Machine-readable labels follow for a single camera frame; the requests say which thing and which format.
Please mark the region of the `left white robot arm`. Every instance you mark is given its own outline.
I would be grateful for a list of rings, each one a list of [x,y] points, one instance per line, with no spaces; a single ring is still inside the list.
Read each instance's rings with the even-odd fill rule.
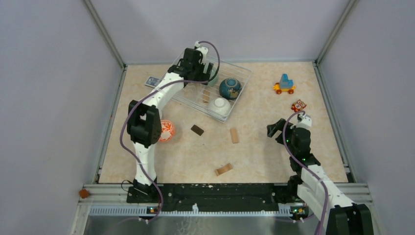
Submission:
[[[157,196],[155,188],[155,147],[162,133],[161,112],[170,99],[188,83],[207,84],[213,63],[207,62],[208,48],[186,48],[178,63],[173,64],[160,83],[140,101],[132,100],[123,125],[133,142],[133,157],[137,170],[133,191],[144,202],[152,202]]]

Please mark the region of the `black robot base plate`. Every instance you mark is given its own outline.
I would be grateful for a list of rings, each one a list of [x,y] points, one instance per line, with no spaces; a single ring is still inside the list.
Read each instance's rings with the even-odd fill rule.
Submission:
[[[162,212],[184,212],[197,205],[201,212],[273,212],[284,205],[302,205],[286,184],[159,184],[128,188],[127,203],[160,205]]]

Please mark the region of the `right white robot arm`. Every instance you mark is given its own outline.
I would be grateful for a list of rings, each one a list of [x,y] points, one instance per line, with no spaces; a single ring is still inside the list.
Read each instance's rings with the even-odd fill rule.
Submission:
[[[303,201],[319,220],[318,234],[372,235],[372,216],[365,204],[357,204],[347,197],[325,173],[321,163],[311,152],[311,118],[299,116],[292,124],[280,119],[267,125],[267,136],[276,137],[290,155],[295,175],[287,183],[287,196],[294,202]]]

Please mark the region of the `orange patterned white bowl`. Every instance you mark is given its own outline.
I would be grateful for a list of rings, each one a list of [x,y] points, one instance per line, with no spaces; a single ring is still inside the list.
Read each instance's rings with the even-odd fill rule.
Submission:
[[[175,135],[175,125],[169,120],[161,120],[161,135],[160,142],[170,141]]]

